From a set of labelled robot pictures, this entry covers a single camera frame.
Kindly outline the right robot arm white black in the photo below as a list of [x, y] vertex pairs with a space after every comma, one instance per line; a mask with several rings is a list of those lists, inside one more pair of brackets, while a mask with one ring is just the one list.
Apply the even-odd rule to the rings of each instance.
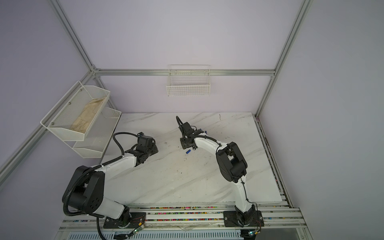
[[224, 179], [233, 184], [235, 194], [235, 221], [239, 227], [262, 227], [261, 212], [257, 203], [251, 202], [247, 195], [246, 174], [248, 164], [234, 142], [229, 144], [218, 141], [201, 129], [193, 128], [188, 122], [183, 123], [176, 117], [182, 137], [183, 149], [198, 148], [206, 150], [216, 157], [220, 173]]

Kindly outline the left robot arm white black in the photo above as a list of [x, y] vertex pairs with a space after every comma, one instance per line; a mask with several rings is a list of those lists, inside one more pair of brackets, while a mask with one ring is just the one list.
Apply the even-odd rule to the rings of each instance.
[[[119, 135], [133, 136], [137, 143], [124, 150], [116, 138]], [[128, 206], [105, 197], [105, 183], [119, 173], [143, 164], [159, 150], [156, 140], [144, 133], [119, 132], [113, 134], [112, 139], [120, 150], [120, 156], [93, 167], [80, 166], [75, 170], [62, 197], [66, 216], [108, 217], [122, 224], [131, 221], [132, 215]]]

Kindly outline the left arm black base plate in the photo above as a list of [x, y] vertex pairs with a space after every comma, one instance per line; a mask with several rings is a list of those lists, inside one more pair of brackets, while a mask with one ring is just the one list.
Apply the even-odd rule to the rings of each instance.
[[122, 216], [119, 219], [107, 217], [103, 228], [104, 229], [136, 229], [145, 223], [147, 214], [145, 212], [133, 212], [128, 216]]

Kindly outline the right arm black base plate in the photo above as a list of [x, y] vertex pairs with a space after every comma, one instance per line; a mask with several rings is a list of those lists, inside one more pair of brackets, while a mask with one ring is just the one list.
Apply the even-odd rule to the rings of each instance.
[[237, 211], [225, 211], [224, 224], [225, 227], [264, 227], [264, 219], [261, 211], [250, 210], [246, 213]]

